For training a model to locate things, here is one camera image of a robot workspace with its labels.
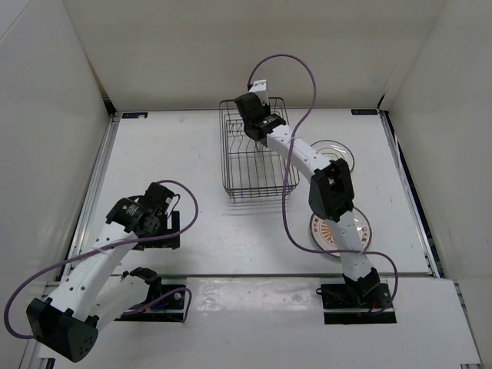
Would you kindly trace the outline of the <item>black patterned white plate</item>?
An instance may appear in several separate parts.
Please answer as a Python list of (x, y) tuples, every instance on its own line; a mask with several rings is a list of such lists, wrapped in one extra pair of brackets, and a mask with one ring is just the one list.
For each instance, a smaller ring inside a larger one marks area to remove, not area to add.
[(319, 154), (327, 156), (330, 160), (336, 161), (343, 158), (348, 164), (349, 171), (354, 170), (354, 155), (352, 151), (341, 142), (334, 140), (319, 140), (314, 142), (311, 147)]

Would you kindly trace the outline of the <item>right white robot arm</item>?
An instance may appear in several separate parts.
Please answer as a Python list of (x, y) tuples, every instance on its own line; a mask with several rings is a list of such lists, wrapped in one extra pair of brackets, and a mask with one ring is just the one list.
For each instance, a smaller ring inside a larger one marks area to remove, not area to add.
[(309, 182), (308, 204), (313, 214), (331, 230), (342, 263), (343, 279), (349, 304), (361, 308), (369, 302), (381, 280), (364, 254), (354, 220), (354, 189), (348, 163), (330, 160), (305, 141), (294, 136), (291, 127), (279, 115), (242, 118), (245, 134), (253, 141), (285, 158)]

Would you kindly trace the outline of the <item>right blue corner label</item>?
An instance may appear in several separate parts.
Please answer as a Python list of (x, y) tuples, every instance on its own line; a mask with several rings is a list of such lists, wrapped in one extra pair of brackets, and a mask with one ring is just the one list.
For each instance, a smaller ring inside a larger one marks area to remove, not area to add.
[(351, 109), (352, 115), (378, 115), (377, 109), (372, 108), (355, 108)]

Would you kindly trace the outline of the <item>blue corner label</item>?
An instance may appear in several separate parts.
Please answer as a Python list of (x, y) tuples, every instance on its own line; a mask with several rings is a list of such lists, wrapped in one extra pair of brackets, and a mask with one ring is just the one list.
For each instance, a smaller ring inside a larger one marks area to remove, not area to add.
[(125, 112), (121, 115), (122, 119), (145, 119), (147, 117), (147, 112)]
[(355, 108), (351, 109), (352, 115), (378, 115), (377, 109), (372, 108)]

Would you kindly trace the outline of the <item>left blue corner label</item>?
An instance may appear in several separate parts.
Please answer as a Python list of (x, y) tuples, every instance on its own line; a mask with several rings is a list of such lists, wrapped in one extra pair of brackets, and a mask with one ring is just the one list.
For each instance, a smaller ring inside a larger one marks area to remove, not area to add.
[(121, 115), (122, 119), (145, 119), (147, 117), (147, 112), (125, 112)]

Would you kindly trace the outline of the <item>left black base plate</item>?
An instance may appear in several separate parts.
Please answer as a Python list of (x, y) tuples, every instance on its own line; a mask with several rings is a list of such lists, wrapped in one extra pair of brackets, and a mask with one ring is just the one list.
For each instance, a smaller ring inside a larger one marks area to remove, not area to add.
[(161, 293), (173, 294), (160, 300), (157, 304), (145, 309), (137, 314), (122, 316), (120, 321), (139, 321), (153, 323), (182, 323), (185, 319), (185, 303), (187, 302), (187, 292), (184, 284), (163, 284)]

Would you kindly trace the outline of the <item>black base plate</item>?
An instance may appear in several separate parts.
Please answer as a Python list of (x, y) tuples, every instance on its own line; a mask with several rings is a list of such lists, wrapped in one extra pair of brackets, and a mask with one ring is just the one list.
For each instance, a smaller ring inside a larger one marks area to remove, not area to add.
[(321, 297), (325, 324), (396, 324), (391, 293), (386, 283), (381, 283), (361, 301), (346, 284), (322, 284), (316, 289)]
[(187, 302), (187, 292), (184, 284), (163, 284), (161, 293), (173, 294), (160, 300), (157, 304), (145, 309), (137, 314), (122, 316), (120, 321), (139, 321), (153, 323), (182, 323), (185, 319), (185, 303)]

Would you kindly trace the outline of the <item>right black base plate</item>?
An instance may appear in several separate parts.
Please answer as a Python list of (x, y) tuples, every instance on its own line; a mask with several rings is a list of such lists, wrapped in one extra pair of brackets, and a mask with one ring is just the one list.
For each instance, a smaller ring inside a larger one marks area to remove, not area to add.
[(316, 289), (321, 297), (325, 324), (396, 324), (391, 293), (386, 283), (381, 283), (361, 301), (346, 284), (322, 284)]

